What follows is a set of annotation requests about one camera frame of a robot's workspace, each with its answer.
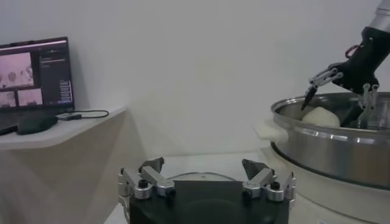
metal bracket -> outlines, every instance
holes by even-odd
[[[311,84],[311,87],[317,89],[318,87],[328,84],[336,79],[340,79],[343,76],[344,74],[342,72],[338,72],[336,68],[333,68],[330,71],[326,69],[309,79],[309,83]]]
[[[157,194],[159,196],[163,196],[166,198],[175,197],[175,182],[173,182],[172,180],[167,180],[150,166],[142,167],[141,177],[152,183],[156,187]]]
[[[259,198],[261,189],[274,180],[271,169],[265,168],[255,175],[251,180],[243,182],[243,195],[247,199]]]
[[[358,118],[358,126],[360,128],[367,127],[371,113],[377,106],[378,89],[379,85],[370,86],[368,83],[363,85],[363,95],[359,98],[359,106],[363,110]]]
[[[130,197],[139,200],[151,197],[153,185],[138,176],[136,170],[123,168],[118,174],[118,200],[123,206],[127,223],[130,223]]]
[[[280,202],[284,199],[290,201],[290,205],[295,203],[297,178],[292,172],[284,172],[275,179],[274,182],[266,186],[267,199]]]

laptop screen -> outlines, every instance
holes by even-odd
[[[0,46],[0,111],[74,108],[66,37]]]

white pot handle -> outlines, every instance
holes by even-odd
[[[287,131],[275,124],[272,119],[267,119],[264,122],[256,125],[255,131],[261,140],[274,143],[286,142],[288,140]]]

screw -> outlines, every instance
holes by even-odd
[[[275,181],[271,183],[271,189],[272,190],[279,190],[280,189],[280,183]]]
[[[249,191],[243,191],[243,199],[244,201],[251,201],[252,193]]]
[[[148,185],[148,182],[146,180],[144,180],[144,179],[142,179],[142,180],[140,180],[138,182],[138,187],[141,188],[141,189],[147,188],[147,185]]]
[[[167,191],[166,191],[166,197],[168,198],[168,199],[172,199],[172,198],[174,198],[176,196],[176,190],[175,189],[168,189]]]

white dough ball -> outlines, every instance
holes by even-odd
[[[322,107],[317,107],[307,113],[302,121],[319,126],[340,127],[339,118],[334,113]]]

